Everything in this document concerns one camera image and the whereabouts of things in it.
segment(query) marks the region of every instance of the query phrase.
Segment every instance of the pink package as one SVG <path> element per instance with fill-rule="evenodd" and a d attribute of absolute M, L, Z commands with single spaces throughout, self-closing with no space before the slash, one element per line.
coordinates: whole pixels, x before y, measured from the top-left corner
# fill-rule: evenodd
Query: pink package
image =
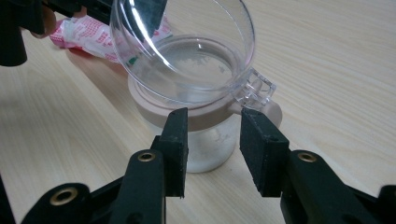
<path fill-rule="evenodd" d="M 153 40 L 158 41 L 170 35 L 172 33 L 164 16 L 160 28 L 154 32 Z M 58 21 L 57 29 L 49 38 L 60 48 L 81 49 L 96 57 L 119 63 L 109 26 L 90 16 Z"/>

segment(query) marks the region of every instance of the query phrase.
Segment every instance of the clear plastic cup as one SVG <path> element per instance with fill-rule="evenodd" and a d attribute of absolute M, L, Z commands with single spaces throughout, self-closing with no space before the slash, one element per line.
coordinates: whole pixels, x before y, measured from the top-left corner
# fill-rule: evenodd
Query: clear plastic cup
<path fill-rule="evenodd" d="M 164 20 L 168 25 L 160 26 Z M 156 38 L 160 27 L 169 37 Z M 132 96 L 150 123 L 161 128 L 169 111 L 188 107 L 191 133 L 210 132 L 249 107 L 280 124 L 281 110 L 271 101 L 276 86 L 251 66 L 255 36 L 243 1 L 115 0 L 110 28 L 119 60 L 130 74 Z M 189 137 L 190 144 L 197 135 Z M 234 142 L 223 149 L 228 156 Z M 190 154 L 204 148 L 191 147 Z"/>

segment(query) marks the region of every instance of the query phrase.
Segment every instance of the wooden table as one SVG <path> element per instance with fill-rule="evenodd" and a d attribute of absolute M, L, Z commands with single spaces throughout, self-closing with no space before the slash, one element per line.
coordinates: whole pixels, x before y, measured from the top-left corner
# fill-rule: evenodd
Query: wooden table
<path fill-rule="evenodd" d="M 396 2 L 246 1 L 254 67 L 278 86 L 290 149 L 321 155 L 348 185 L 372 195 L 396 184 Z M 0 171 L 18 222 L 66 182 L 98 189 L 123 175 L 153 136 L 127 74 L 114 63 L 24 33 L 28 62 L 0 67 Z M 168 223 L 283 223 L 237 148 L 219 169 L 188 174 Z"/>

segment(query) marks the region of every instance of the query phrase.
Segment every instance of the light wood surface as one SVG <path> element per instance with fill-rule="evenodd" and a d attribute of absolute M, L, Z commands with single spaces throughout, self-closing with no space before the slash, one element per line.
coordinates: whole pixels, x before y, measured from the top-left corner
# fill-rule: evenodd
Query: light wood surface
<path fill-rule="evenodd" d="M 246 0 L 254 67 L 278 86 L 290 148 L 317 152 L 372 195 L 396 184 L 396 1 Z M 18 222 L 66 182 L 98 189 L 153 139 L 114 63 L 24 32 L 28 62 L 0 67 L 0 172 Z M 168 223 L 284 223 L 237 148 L 219 169 L 187 175 Z"/>

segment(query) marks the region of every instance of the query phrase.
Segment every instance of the clear plastic lid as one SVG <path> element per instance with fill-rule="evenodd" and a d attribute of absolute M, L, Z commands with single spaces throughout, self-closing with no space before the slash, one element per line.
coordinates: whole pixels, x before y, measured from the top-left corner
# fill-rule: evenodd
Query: clear plastic lid
<path fill-rule="evenodd" d="M 112 10 L 121 63 L 165 99 L 213 102 L 248 76 L 254 31 L 240 0 L 115 0 Z"/>

